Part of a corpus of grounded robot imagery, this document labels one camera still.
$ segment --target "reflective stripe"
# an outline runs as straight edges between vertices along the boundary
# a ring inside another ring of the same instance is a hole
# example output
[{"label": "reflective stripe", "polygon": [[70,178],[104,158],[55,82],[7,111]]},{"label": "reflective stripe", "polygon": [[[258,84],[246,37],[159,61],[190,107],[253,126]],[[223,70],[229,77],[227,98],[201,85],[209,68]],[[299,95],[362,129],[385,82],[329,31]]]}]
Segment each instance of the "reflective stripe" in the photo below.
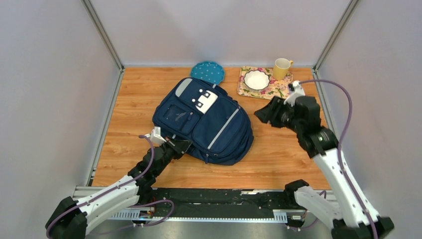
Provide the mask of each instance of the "reflective stripe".
[{"label": "reflective stripe", "polygon": [[220,134],[223,132],[223,130],[227,127],[228,123],[230,123],[231,119],[237,114],[237,112],[239,112],[239,109],[236,109],[230,116],[230,118],[228,118],[228,120],[225,122],[225,124],[223,125],[223,127],[221,127],[220,131],[217,133],[217,135],[214,137],[214,139],[211,141],[211,143],[208,145],[208,149],[210,149],[212,147],[212,145],[215,143],[215,141],[218,139],[218,137],[220,136]]},{"label": "reflective stripe", "polygon": [[188,85],[191,83],[191,81],[192,81],[192,79],[191,79],[191,78],[184,79],[184,80],[180,83],[180,85],[178,86],[178,88],[176,89],[176,91],[175,91],[175,93],[174,93],[174,94],[175,94],[177,97],[180,97],[180,95],[183,93],[183,91],[185,91],[186,87],[188,87]]}]

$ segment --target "floral tray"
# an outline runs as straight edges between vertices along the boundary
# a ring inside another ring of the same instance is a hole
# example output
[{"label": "floral tray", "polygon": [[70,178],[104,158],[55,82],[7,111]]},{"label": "floral tray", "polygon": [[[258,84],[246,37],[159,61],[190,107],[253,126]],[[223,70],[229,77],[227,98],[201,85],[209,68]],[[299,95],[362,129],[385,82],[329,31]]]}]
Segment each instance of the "floral tray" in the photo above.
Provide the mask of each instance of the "floral tray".
[{"label": "floral tray", "polygon": [[[267,74],[270,78],[270,84],[267,88],[258,93],[250,92],[245,85],[244,77],[249,71],[258,70]],[[291,72],[288,72],[284,79],[277,81],[273,78],[273,69],[272,68],[261,68],[261,67],[251,67],[251,66],[242,66],[240,68],[239,83],[237,85],[237,93],[241,96],[249,96],[262,99],[272,99],[274,95],[281,96],[285,98],[289,95],[289,89],[287,85],[293,81],[293,75]]]}]

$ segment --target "yellow mug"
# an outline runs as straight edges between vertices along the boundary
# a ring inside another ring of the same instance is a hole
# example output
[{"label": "yellow mug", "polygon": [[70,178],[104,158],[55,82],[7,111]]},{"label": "yellow mug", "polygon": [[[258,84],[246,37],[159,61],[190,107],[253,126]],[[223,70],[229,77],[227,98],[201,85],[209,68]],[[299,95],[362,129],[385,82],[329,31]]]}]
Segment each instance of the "yellow mug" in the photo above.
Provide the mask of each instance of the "yellow mug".
[{"label": "yellow mug", "polygon": [[287,75],[289,68],[293,65],[293,61],[285,58],[278,58],[273,68],[273,77],[276,80],[282,80]]}]

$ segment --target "wooden floor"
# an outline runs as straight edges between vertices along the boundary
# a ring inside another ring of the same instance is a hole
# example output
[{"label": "wooden floor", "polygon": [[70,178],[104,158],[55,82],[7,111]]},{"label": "wooden floor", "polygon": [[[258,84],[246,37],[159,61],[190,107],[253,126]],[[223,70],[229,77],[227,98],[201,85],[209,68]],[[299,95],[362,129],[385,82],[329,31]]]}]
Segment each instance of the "wooden floor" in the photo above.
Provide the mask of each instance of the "wooden floor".
[{"label": "wooden floor", "polygon": [[[154,187],[284,189],[285,184],[304,179],[314,189],[329,189],[321,171],[300,148],[295,133],[272,128],[253,115],[269,100],[238,95],[240,68],[225,68],[225,72],[220,86],[245,108],[252,121],[255,141],[250,151],[233,166],[205,164],[185,155],[167,166]],[[312,79],[309,68],[292,68],[291,72],[294,80]],[[190,68],[126,68],[93,186],[114,183],[142,159],[149,145],[138,135],[151,131],[155,108],[189,73]],[[307,95],[317,97],[314,84],[304,84],[303,88]]]}]

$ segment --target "backpack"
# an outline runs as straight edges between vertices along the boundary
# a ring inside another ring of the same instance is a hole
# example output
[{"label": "backpack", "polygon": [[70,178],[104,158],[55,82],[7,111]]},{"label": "backpack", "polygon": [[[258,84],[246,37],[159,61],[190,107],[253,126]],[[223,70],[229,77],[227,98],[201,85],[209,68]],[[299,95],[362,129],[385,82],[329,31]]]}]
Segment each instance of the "backpack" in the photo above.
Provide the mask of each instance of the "backpack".
[{"label": "backpack", "polygon": [[212,83],[182,79],[155,110],[161,136],[189,139],[187,154],[205,163],[233,165],[250,149],[253,134],[245,110]]}]

